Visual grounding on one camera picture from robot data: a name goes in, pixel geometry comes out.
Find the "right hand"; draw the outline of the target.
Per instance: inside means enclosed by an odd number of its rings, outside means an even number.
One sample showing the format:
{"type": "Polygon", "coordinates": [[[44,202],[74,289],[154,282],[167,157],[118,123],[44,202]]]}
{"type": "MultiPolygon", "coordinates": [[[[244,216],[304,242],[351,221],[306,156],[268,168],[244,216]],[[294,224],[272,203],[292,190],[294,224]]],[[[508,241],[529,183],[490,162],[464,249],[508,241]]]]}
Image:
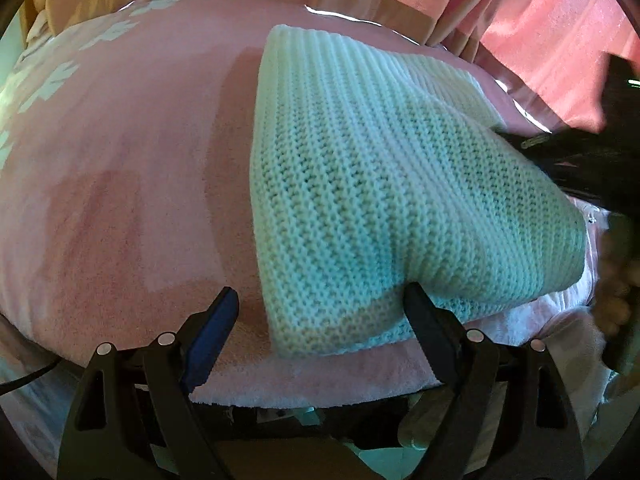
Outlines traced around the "right hand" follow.
{"type": "Polygon", "coordinates": [[[611,338],[629,321],[631,306],[628,302],[631,281],[626,262],[614,255],[614,243],[610,231],[601,237],[598,260],[598,282],[594,291],[591,314],[597,329],[611,338]]]}

